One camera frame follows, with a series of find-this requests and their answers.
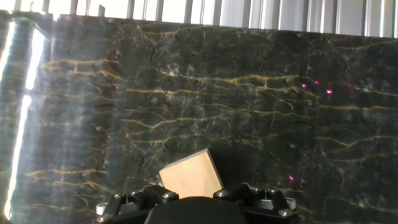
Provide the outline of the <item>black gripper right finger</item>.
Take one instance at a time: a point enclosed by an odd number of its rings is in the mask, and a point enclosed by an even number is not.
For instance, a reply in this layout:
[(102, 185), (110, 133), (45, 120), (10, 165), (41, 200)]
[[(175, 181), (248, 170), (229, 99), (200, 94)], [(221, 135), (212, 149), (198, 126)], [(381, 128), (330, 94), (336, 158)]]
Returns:
[(233, 202), (245, 208), (254, 208), (259, 212), (270, 212), (280, 217), (292, 217), (297, 214), (296, 200), (286, 197), (275, 187), (262, 189), (242, 182), (224, 187), (215, 192), (213, 198)]

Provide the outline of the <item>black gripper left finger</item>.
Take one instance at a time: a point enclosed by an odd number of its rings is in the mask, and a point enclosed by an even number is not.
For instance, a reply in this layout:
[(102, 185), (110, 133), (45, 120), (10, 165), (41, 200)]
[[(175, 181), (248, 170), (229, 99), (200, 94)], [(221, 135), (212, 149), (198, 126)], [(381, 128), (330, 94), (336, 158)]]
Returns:
[(158, 205), (179, 199), (178, 193), (159, 185), (148, 185), (126, 194), (117, 193), (96, 206), (96, 223), (145, 223)]

